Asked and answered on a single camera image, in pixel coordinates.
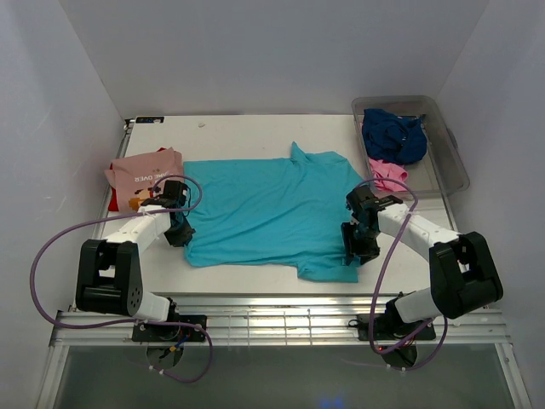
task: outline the blue t-shirt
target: blue t-shirt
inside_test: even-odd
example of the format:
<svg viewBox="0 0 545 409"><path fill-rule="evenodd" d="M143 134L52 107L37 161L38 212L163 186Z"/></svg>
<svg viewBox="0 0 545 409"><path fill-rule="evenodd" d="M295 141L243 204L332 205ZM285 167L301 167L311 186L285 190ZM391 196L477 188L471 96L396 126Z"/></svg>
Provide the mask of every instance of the blue t-shirt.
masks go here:
<svg viewBox="0 0 545 409"><path fill-rule="evenodd" d="M283 264L301 279L358 282L343 265L341 223L361 178L341 155L293 142L291 158L185 162L184 171L204 191L188 217L192 266Z"/></svg>

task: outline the blue cloth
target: blue cloth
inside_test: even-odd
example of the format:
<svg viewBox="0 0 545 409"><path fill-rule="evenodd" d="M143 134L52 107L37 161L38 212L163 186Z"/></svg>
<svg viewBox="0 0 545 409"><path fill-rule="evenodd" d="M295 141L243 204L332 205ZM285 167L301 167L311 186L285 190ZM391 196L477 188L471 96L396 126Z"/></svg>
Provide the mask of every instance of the blue cloth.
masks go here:
<svg viewBox="0 0 545 409"><path fill-rule="evenodd" d="M358 282L343 265L341 223L347 194L361 182L334 152L291 158L184 162L203 187L188 221L197 231L185 250L192 266L283 264L301 279Z"/></svg>
<svg viewBox="0 0 545 409"><path fill-rule="evenodd" d="M373 159L414 164L427 151L421 118L400 118L383 109L365 109L361 131L367 154Z"/></svg>

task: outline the glass panel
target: glass panel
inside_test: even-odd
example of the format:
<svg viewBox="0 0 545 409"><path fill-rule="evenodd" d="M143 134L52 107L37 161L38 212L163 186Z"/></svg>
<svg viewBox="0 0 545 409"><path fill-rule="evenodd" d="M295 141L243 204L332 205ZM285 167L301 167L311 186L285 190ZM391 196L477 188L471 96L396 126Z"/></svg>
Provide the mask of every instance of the glass panel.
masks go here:
<svg viewBox="0 0 545 409"><path fill-rule="evenodd" d="M420 346L419 354L432 346ZM196 375L207 348L186 348L174 373ZM146 369L144 347L71 347L61 408L512 408L494 345L445 345L424 368L401 374L366 347L216 348L209 373L182 384Z"/></svg>

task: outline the pink cloth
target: pink cloth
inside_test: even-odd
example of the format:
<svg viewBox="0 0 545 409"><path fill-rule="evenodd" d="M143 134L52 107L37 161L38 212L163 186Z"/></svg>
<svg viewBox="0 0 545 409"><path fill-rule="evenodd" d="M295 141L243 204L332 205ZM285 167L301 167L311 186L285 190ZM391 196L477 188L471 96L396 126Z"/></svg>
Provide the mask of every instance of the pink cloth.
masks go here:
<svg viewBox="0 0 545 409"><path fill-rule="evenodd" d="M374 160L369 158L371 170L374 177L389 177L396 181L405 181L407 179L407 171L397 164L390 164L384 160ZM396 185L390 181L376 181L375 186L383 192L404 192L400 185Z"/></svg>
<svg viewBox="0 0 545 409"><path fill-rule="evenodd" d="M116 189L118 209L121 213L137 211L141 203L161 193L166 181L152 192L155 181L166 175L183 173L181 153L172 147L157 152L118 158L112 168L104 171L110 186Z"/></svg>

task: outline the white enclosure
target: white enclosure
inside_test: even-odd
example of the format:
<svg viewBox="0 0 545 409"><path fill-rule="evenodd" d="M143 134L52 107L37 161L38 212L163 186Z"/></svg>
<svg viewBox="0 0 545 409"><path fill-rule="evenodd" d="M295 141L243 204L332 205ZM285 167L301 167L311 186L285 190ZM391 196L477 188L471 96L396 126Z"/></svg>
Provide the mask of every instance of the white enclosure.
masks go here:
<svg viewBox="0 0 545 409"><path fill-rule="evenodd" d="M449 197L455 220L488 240L525 386L545 406L543 1L5 0L0 50L1 407L36 405L51 325L28 270L49 237L98 215L122 118L350 114L373 95L438 102L471 181ZM50 313L72 303L90 234L42 261Z"/></svg>

